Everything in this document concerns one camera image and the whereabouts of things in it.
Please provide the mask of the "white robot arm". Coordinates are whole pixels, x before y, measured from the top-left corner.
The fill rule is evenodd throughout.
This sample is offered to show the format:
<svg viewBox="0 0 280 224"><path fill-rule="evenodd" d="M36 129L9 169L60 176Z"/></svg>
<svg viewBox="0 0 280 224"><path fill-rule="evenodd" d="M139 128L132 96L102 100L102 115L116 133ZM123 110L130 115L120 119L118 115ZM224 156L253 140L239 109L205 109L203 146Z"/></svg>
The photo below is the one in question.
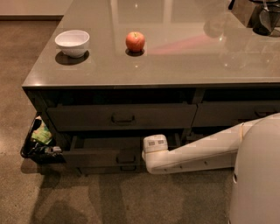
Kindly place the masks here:
<svg viewBox="0 0 280 224"><path fill-rule="evenodd" d="M228 224L280 224L280 114L243 122L195 142L168 149L163 135L143 140L151 174L232 167Z"/></svg>

